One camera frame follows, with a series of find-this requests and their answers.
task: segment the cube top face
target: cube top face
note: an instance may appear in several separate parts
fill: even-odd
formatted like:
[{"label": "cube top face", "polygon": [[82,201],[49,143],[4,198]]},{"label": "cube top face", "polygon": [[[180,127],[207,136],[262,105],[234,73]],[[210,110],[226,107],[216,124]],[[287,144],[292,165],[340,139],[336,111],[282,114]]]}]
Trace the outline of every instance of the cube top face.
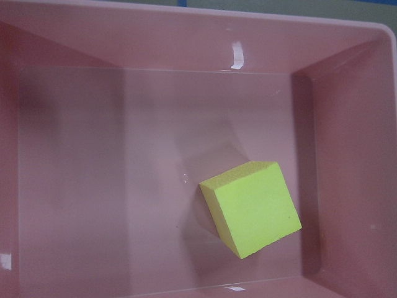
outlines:
[{"label": "cube top face", "polygon": [[221,212],[210,210],[214,221],[224,218],[229,238],[223,238],[224,227],[217,224],[220,237],[240,258],[245,258],[266,245],[301,229],[301,223],[276,162],[251,161],[219,176],[204,181],[214,187],[213,196]]}]

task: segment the green background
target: green background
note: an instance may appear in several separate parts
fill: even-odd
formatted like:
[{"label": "green background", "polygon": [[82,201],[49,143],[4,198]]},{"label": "green background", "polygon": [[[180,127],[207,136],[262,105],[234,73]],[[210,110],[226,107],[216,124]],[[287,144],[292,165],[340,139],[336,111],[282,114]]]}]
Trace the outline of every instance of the green background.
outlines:
[{"label": "green background", "polygon": [[[119,2],[177,6],[177,0],[119,0]],[[187,7],[362,20],[385,24],[397,35],[397,6],[386,4],[353,0],[187,0]]]}]

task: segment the pink plastic bin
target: pink plastic bin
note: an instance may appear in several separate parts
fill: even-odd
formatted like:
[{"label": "pink plastic bin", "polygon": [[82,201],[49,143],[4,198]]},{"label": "pink plastic bin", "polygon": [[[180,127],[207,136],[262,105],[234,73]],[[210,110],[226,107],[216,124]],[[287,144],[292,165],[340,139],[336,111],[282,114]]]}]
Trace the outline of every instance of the pink plastic bin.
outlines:
[{"label": "pink plastic bin", "polygon": [[[379,24],[0,2],[0,297],[397,297]],[[198,182],[278,161],[303,228],[240,260]]]}]

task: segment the foam block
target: foam block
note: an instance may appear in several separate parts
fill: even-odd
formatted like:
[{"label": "foam block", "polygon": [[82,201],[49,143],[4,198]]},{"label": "foam block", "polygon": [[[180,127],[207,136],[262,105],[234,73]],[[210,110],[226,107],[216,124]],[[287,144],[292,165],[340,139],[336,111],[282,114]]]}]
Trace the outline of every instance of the foam block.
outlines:
[{"label": "foam block", "polygon": [[276,162],[247,162],[200,188],[220,238],[241,259],[301,229]]}]

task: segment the container floor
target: container floor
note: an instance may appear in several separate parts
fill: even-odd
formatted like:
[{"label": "container floor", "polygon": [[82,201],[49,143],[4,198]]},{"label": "container floor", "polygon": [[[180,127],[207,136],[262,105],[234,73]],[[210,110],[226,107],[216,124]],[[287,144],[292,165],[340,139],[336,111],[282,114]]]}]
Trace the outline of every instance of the container floor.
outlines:
[{"label": "container floor", "polygon": [[[240,260],[198,183],[248,160],[280,163],[303,229]],[[320,268],[316,188],[304,77],[72,67],[20,76],[21,298],[205,287],[185,293],[338,297],[302,277]]]}]

